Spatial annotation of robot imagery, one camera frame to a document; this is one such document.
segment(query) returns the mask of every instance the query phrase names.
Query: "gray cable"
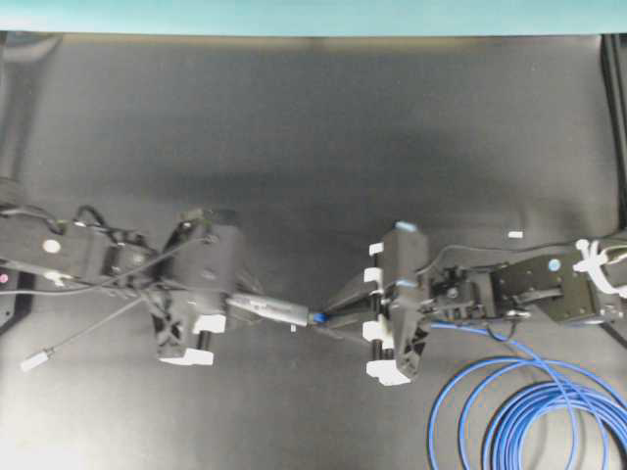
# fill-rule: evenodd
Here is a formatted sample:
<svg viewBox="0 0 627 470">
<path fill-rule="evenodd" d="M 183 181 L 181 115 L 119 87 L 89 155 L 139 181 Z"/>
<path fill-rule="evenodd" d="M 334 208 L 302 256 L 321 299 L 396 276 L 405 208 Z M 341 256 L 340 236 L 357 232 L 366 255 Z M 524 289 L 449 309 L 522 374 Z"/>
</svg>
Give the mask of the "gray cable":
<svg viewBox="0 0 627 470">
<path fill-rule="evenodd" d="M 142 299 L 142 298 L 135 299 L 133 302 L 131 302 L 129 304 L 126 304 L 123 307 L 117 309 L 116 311 L 114 311 L 113 313 L 107 315 L 102 320 L 97 321 L 93 325 L 88 326 L 87 328 L 85 328 L 83 330 L 77 331 L 76 333 L 74 333 L 71 336 L 68 336 L 65 340 L 63 340 L 62 342 L 56 344 L 55 346 L 52 346 L 50 348 L 46 348 L 46 351 L 55 352 L 56 350 L 58 350 L 62 346 L 68 345 L 69 343 L 73 343 L 78 338 L 81 338 L 81 337 L 83 337 L 85 335 L 88 335 L 92 331 L 100 328 L 105 323 L 108 323 L 109 321 L 113 320 L 114 318 L 117 318 L 118 316 L 122 315 L 123 313 L 126 313 L 127 311 L 131 310 L 133 307 L 135 307 L 135 306 L 137 306 L 137 305 L 139 305 L 139 304 L 141 304 L 143 302 L 144 302 L 144 299 Z"/>
<path fill-rule="evenodd" d="M 97 284 L 92 284 L 90 286 L 86 286 L 86 287 L 77 287 L 75 289 L 66 289 L 66 290 L 58 290 L 58 291 L 43 291 L 43 290 L 34 290 L 34 289 L 16 289 L 13 291 L 0 291 L 0 296 L 14 296 L 14 295 L 18 295 L 18 294 L 28 294 L 28 295 L 33 295 L 33 296 L 50 296 L 50 297 L 58 297 L 58 296 L 73 296 L 76 294 L 85 294 L 87 292 L 92 292 L 95 291 L 97 289 L 100 289 L 101 287 L 105 287 L 108 284 L 111 284 L 113 282 L 119 281 L 121 279 L 123 279 L 126 276 L 129 276 L 131 274 L 135 274 L 136 272 L 139 271 L 143 271 L 144 269 L 153 266 L 155 264 L 157 264 L 158 262 L 163 261 L 164 259 L 170 258 L 171 256 L 173 256 L 174 254 L 176 254 L 177 252 L 179 252 L 180 250 L 182 250 L 183 248 L 188 247 L 190 244 L 192 244 L 193 242 L 207 242 L 208 239 L 206 238 L 192 238 L 190 240 L 186 240 L 184 242 L 182 242 L 181 244 L 175 246 L 174 248 L 161 253 L 160 255 L 158 255 L 156 258 L 152 258 L 151 260 L 145 262 L 144 264 L 134 267 L 128 271 L 125 271 L 121 274 L 118 274 L 117 276 L 111 277 L 109 279 L 106 279 L 102 282 L 99 282 Z"/>
<path fill-rule="evenodd" d="M 3 209 L 0 211 L 0 215 L 6 217 L 11 217 L 14 215 L 27 215 L 29 217 L 41 218 L 45 220 L 48 228 L 50 228 L 53 232 L 62 232 L 57 217 L 55 217 L 52 213 L 36 206 L 18 206 L 14 208 Z"/>
</svg>

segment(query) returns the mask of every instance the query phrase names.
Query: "blue cable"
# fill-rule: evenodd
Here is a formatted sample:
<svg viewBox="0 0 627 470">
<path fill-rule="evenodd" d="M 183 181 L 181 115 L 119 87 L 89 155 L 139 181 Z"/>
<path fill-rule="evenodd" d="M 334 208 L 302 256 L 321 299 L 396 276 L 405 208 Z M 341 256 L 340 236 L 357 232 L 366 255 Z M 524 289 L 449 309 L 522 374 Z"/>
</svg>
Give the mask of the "blue cable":
<svg viewBox="0 0 627 470">
<path fill-rule="evenodd" d="M 434 323 L 432 327 L 490 336 L 485 330 L 458 327 L 450 323 Z M 429 462 L 433 470 L 439 469 L 435 454 L 435 424 L 442 403 L 455 385 L 470 373 L 493 365 L 501 365 L 502 367 L 491 372 L 475 387 L 461 409 L 458 423 L 458 450 L 464 470 L 471 468 L 465 444 L 465 428 L 470 409 L 486 387 L 499 377 L 519 367 L 540 369 L 547 373 L 552 381 L 533 384 L 518 391 L 495 414 L 488 425 L 483 440 L 482 466 L 484 470 L 521 470 L 522 450 L 529 429 L 538 418 L 558 409 L 566 409 L 570 416 L 571 448 L 566 464 L 567 470 L 572 468 L 579 450 L 579 429 L 574 415 L 575 410 L 587 411 L 597 421 L 603 440 L 603 470 L 607 468 L 606 428 L 612 431 L 617 442 L 627 451 L 627 402 L 607 382 L 578 365 L 560 360 L 544 360 L 531 349 L 516 341 L 509 341 L 508 343 L 529 355 L 530 358 L 497 357 L 475 362 L 458 372 L 436 398 L 431 408 L 427 429 Z M 607 395 L 571 381 L 556 367 L 587 377 L 603 389 Z"/>
</svg>

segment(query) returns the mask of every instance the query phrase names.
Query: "white dot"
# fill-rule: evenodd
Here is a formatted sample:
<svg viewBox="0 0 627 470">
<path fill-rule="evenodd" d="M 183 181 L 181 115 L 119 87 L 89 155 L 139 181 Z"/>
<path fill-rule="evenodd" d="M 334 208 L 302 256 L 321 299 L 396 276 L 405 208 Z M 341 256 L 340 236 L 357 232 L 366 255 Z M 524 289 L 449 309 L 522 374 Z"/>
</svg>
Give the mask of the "white dot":
<svg viewBox="0 0 627 470">
<path fill-rule="evenodd" d="M 61 250 L 61 244 L 56 240 L 48 239 L 43 242 L 43 250 L 44 252 L 55 254 Z"/>
<path fill-rule="evenodd" d="M 549 261 L 549 271 L 557 272 L 561 268 L 561 261 L 557 258 L 553 258 Z"/>
<path fill-rule="evenodd" d="M 517 239 L 525 238 L 525 232 L 523 232 L 522 230 L 510 230 L 507 233 L 507 237 L 508 238 L 517 238 Z"/>
</svg>

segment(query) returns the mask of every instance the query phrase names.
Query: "screw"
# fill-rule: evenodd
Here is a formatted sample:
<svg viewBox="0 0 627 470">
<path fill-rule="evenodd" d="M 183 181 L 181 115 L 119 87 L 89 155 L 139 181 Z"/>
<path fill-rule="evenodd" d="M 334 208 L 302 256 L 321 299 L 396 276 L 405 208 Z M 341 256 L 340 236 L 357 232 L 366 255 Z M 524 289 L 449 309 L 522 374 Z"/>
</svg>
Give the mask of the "screw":
<svg viewBox="0 0 627 470">
<path fill-rule="evenodd" d="M 457 287 L 452 287 L 447 291 L 447 297 L 449 299 L 456 299 L 459 297 L 459 290 Z"/>
<path fill-rule="evenodd" d="M 561 261 L 557 258 L 553 258 L 549 261 L 549 264 L 547 267 L 549 268 L 549 271 L 551 272 L 559 271 L 559 269 L 561 268 Z"/>
</svg>

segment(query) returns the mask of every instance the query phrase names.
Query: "teal wall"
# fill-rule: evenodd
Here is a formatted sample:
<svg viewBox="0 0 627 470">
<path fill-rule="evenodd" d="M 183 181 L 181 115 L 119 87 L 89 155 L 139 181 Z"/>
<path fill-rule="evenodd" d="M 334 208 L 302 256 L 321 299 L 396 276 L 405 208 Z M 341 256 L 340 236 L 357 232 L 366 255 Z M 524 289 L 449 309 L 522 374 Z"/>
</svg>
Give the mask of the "teal wall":
<svg viewBox="0 0 627 470">
<path fill-rule="evenodd" d="M 627 31 L 627 0 L 0 0 L 0 29 L 219 35 Z"/>
</svg>

